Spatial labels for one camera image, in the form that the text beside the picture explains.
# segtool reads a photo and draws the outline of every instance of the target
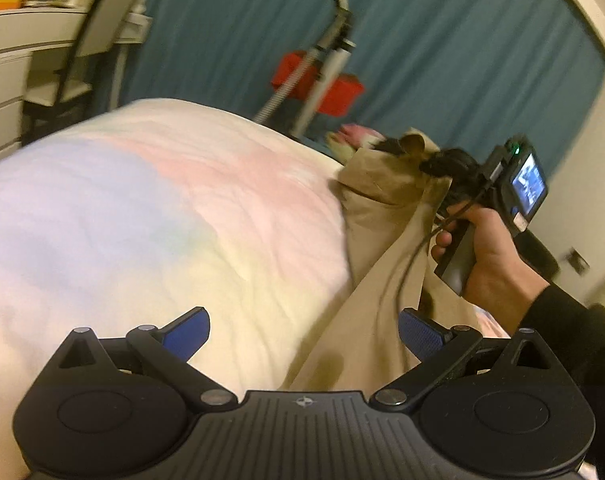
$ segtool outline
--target desk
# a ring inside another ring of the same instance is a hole
[[[85,11],[55,7],[0,10],[0,159],[19,148],[22,97],[33,52],[71,46]],[[118,106],[127,50],[143,43],[151,18],[129,13],[116,39],[110,109]]]

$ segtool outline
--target teal curtain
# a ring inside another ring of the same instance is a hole
[[[410,126],[486,156],[517,133],[547,172],[599,92],[605,55],[568,0],[349,0],[357,44],[346,67],[366,87],[348,117],[388,136]],[[332,20],[329,0],[148,0],[150,35],[122,102],[173,97],[250,118],[282,55]]]

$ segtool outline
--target hand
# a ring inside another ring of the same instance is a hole
[[[464,204],[448,209],[459,211]],[[509,333],[515,333],[533,301],[549,284],[518,255],[511,235],[500,215],[493,209],[471,206],[461,218],[476,226],[474,252],[476,265],[464,290],[464,298],[484,308]],[[438,261],[451,244],[452,222],[440,232],[431,256]]]

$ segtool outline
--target beige sheet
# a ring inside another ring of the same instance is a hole
[[[307,342],[285,388],[362,390],[370,396],[418,364],[397,336],[397,314],[404,307],[418,308],[421,295],[423,304],[429,303],[427,296],[432,299],[432,317],[442,325],[479,328],[473,305],[433,274],[428,244],[405,276],[412,253],[433,227],[449,181],[418,170],[420,161],[437,150],[429,139],[410,134],[403,146],[407,155],[401,157],[360,149],[338,174],[351,294]]]

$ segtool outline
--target black sleeve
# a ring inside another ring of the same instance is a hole
[[[605,480],[605,308],[585,308],[556,285],[533,302],[521,326],[537,330],[582,390],[595,415],[587,461]]]

